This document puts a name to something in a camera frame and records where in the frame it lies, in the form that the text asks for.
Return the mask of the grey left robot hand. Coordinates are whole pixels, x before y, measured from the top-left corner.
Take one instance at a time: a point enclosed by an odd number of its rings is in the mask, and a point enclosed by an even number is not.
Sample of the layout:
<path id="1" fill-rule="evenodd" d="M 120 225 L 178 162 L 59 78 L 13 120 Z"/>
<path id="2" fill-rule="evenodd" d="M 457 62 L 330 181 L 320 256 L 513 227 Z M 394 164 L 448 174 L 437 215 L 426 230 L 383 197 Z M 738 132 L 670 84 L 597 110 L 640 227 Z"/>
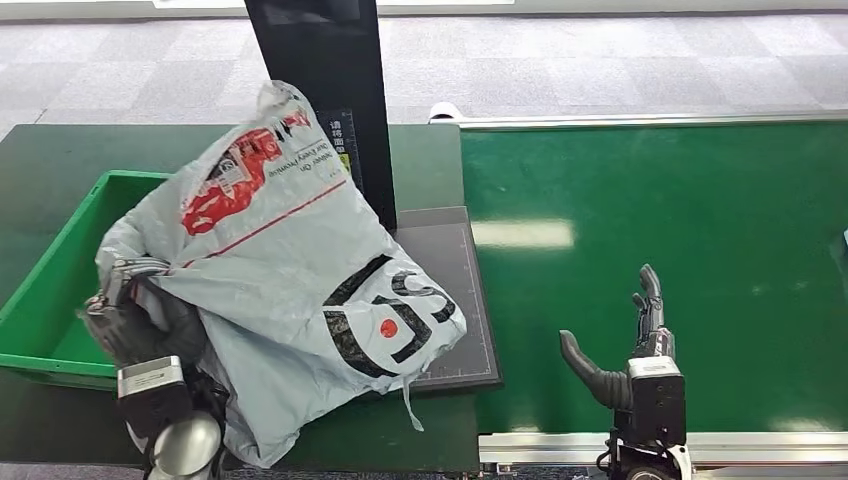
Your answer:
<path id="1" fill-rule="evenodd" d="M 156 258 L 118 259 L 78 312 L 118 367 L 168 356 L 194 364 L 203 355 L 208 336 L 198 308 L 154 282 L 169 273 L 170 265 Z"/>

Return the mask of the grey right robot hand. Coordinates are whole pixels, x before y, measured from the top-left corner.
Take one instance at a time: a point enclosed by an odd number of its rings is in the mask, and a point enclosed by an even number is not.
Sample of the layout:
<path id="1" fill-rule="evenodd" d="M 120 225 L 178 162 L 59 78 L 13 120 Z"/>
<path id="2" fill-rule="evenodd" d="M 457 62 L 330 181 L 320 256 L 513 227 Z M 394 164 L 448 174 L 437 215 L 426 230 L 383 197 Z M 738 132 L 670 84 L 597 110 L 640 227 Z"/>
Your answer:
<path id="1" fill-rule="evenodd" d="M 639 270 L 644 294 L 633 293 L 637 308 L 637 337 L 631 360 L 649 357 L 675 359 L 675 340 L 665 325 L 664 303 L 660 279 L 650 264 Z M 628 371 L 612 371 L 598 367 L 580 349 L 574 334 L 559 331 L 560 350 L 567 365 L 588 388 L 596 401 L 612 410 L 629 410 L 633 394 Z"/>

